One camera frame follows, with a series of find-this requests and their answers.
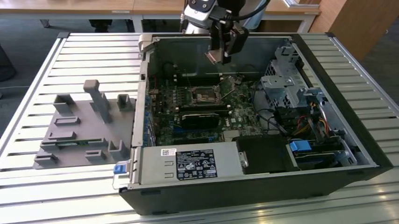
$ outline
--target warning label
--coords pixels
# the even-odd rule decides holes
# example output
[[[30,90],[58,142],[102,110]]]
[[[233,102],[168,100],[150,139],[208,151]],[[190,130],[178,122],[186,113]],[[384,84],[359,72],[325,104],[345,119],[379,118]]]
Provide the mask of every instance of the warning label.
[[[217,177],[213,149],[176,152],[180,181]]]

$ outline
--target blue latch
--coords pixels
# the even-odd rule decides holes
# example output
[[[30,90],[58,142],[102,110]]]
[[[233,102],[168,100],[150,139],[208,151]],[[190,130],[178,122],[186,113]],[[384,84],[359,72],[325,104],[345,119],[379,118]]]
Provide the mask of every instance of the blue latch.
[[[308,141],[305,140],[300,140],[300,141],[292,141],[289,143],[289,147],[292,152],[301,152],[301,151],[311,151],[311,145],[308,143]]]
[[[116,164],[113,167],[113,174],[125,174],[126,164]]]

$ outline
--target sticker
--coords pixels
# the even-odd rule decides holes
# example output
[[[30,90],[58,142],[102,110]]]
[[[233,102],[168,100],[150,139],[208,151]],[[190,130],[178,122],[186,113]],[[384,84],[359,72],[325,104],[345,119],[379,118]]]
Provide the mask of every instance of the sticker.
[[[112,13],[130,13],[128,10],[113,10]]]
[[[176,149],[174,148],[162,148],[161,149],[161,156],[174,155]]]
[[[177,179],[180,181],[217,177],[213,149],[174,151],[174,154]]]

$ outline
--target aluminum extrusion table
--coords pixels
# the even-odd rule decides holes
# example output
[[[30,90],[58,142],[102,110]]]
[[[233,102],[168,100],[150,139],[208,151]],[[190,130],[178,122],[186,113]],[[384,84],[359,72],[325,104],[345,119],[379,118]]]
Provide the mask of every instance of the aluminum extrusion table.
[[[392,170],[323,197],[141,217],[112,188],[113,165],[30,168],[56,94],[89,99],[82,83],[97,79],[106,98],[120,93],[136,96],[138,34],[70,34],[57,38],[0,140],[0,223],[352,224],[399,219],[397,105],[335,38],[301,37],[387,153]]]

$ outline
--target table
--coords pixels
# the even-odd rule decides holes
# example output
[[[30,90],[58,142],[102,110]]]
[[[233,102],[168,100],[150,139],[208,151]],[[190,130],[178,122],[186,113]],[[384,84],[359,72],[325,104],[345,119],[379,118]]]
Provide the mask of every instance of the table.
[[[133,0],[0,0],[1,19],[130,19]]]
[[[133,2],[133,26],[137,33],[142,32],[141,21],[146,19],[180,19],[184,0],[134,0]],[[316,8],[289,8],[283,0],[271,0],[265,8],[261,20],[296,20],[303,21],[297,29],[299,33],[308,32],[316,15]]]
[[[113,165],[33,170],[57,93],[89,99],[96,78],[106,98],[136,97],[138,34],[70,34],[57,38],[0,139],[0,223],[381,223],[399,219],[399,108],[336,38],[301,34],[395,168],[328,196],[166,216],[138,216],[112,188]],[[317,81],[304,70],[309,81]]]

